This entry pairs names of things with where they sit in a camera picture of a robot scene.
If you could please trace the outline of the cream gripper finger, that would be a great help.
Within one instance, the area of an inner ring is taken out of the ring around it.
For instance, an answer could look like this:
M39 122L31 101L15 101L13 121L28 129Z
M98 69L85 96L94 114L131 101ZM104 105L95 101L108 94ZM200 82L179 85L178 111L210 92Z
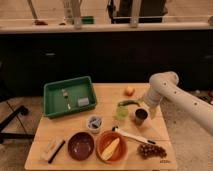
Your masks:
M149 108L149 115L151 119L154 119L156 117L157 114L157 107L155 108Z

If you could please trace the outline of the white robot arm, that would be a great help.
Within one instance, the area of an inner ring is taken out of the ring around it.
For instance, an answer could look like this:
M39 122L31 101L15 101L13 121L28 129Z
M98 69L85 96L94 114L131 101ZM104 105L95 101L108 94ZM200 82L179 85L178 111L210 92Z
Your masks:
M185 110L201 127L213 136L213 106L180 89L179 77L175 72L153 74L150 87L143 101L151 108L158 106L163 98Z

